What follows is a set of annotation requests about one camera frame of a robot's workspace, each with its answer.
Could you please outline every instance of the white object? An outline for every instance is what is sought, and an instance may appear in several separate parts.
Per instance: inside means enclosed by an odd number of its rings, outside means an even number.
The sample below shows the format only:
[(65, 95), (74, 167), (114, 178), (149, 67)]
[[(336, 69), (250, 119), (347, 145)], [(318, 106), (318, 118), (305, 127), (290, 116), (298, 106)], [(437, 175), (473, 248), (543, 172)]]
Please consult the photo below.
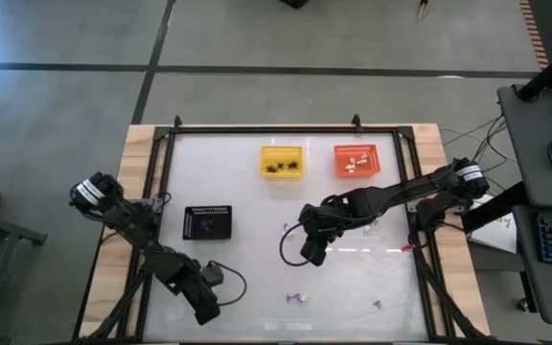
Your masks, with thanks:
[[(474, 201), (472, 208), (475, 209), (492, 198), (490, 195), (484, 195)], [(473, 231), (470, 241), (517, 254), (517, 227), (513, 214), (496, 219)]]
[[(360, 179), (338, 177), (334, 173), (334, 146), (367, 144), (375, 144), (380, 151), (384, 163), (381, 173)], [(261, 145), (302, 146), (304, 176), (266, 179), (255, 169), (240, 169), (260, 159)], [(229, 307), (231, 312), (224, 311), (199, 326), (184, 297), (173, 297), (161, 283), (153, 281), (145, 340), (237, 344), (293, 339), (296, 342), (427, 340), (414, 257), (411, 252), (386, 253), (388, 248), (400, 248), (407, 243), (405, 206), (391, 207), (380, 217), (380, 231), (345, 232), (342, 238), (330, 243), (327, 249), (332, 250), (327, 251), (321, 267), (311, 264), (290, 267), (278, 254), (282, 232), (276, 231), (276, 227), (282, 230), (284, 222), (296, 218), (306, 203), (355, 188), (384, 188), (400, 183), (395, 152), (391, 133), (176, 135), (166, 191), (174, 200), (184, 202), (172, 202), (163, 211), (159, 241), (203, 264), (215, 260), (236, 269), (247, 280), (248, 291)], [(233, 217), (231, 239), (181, 241), (185, 207), (213, 203), (238, 210)], [(302, 226), (292, 233), (283, 251), (289, 261), (300, 263), (305, 260), (300, 249), (307, 236)], [(233, 275), (227, 278), (230, 279), (214, 288), (220, 302), (232, 300), (242, 292), (241, 279)], [(284, 297), (297, 292), (308, 295), (308, 302), (292, 308)], [(377, 312), (372, 306), (377, 299), (383, 304), (389, 301), (389, 308)], [(181, 316), (175, 322), (168, 316), (168, 308), (172, 306), (181, 308)], [(275, 330), (267, 332), (265, 322), (272, 323)], [(293, 322), (307, 323), (312, 331), (288, 328)]]

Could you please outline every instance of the wooden table frame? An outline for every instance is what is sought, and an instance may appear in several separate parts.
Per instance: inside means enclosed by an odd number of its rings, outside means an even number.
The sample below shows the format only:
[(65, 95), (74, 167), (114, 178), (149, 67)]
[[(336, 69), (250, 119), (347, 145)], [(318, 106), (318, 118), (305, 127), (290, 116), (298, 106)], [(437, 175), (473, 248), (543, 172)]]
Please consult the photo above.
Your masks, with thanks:
[[(346, 131), (340, 132), (355, 133), (358, 130), (373, 131), (373, 129), (381, 128), (385, 132), (397, 132), (400, 135), (401, 140), (397, 141), (399, 143), (396, 143), (396, 150), (398, 147), (400, 149), (396, 153), (401, 158), (399, 163), (402, 179), (431, 173), (447, 164), (438, 127), (434, 124), (365, 125), (360, 127), (360, 123), (356, 122), (356, 125), (181, 126), (178, 122), (176, 126), (183, 133), (204, 132), (207, 128), (213, 130), (217, 128), (219, 132), (246, 133), (249, 132), (249, 129), (256, 130), (251, 132), (259, 132), (264, 129), (270, 132), (291, 133), (288, 129), (292, 128), (296, 128), (297, 132), (310, 132), (313, 128), (334, 132), (337, 128), (345, 128)], [(164, 164), (164, 162), (170, 162), (172, 159), (173, 136), (168, 135), (172, 128), (172, 126), (144, 125), (129, 128), (117, 176), (118, 181), (125, 188), (126, 198), (146, 198), (164, 191), (169, 176), (169, 164)], [(459, 217), (448, 216), (448, 221), (460, 224)], [(112, 230), (105, 229), (103, 236), (105, 237), (111, 232)], [(427, 261), (443, 278), (443, 284), (446, 285), (448, 293), (461, 311), (467, 315), (478, 330), (488, 334), (489, 328), (465, 235), (456, 229), (443, 228), (436, 232), (435, 241), (430, 243), (432, 245), (425, 249)], [(98, 248), (74, 338), (91, 334), (97, 329), (122, 295), (126, 282), (135, 273), (135, 270), (129, 270), (129, 268), (139, 266), (139, 261), (139, 254), (132, 254), (130, 245), (117, 236), (108, 239)], [(150, 282), (148, 284), (141, 292), (147, 300)], [(425, 279), (420, 288), (422, 296), (424, 290), (427, 291), (428, 299), (426, 299), (424, 310), (431, 311), (429, 314), (431, 322), (426, 321), (428, 332), (437, 335), (461, 335), (456, 326), (453, 328), (450, 318), (443, 316), (445, 310), (433, 290), (426, 285)], [(119, 327), (117, 332), (113, 332), (111, 336), (125, 337), (132, 333), (135, 334), (132, 338), (141, 340), (146, 309), (140, 308), (140, 300), (142, 298), (136, 295), (130, 307), (129, 318), (124, 318), (119, 325), (125, 324), (126, 326)]]

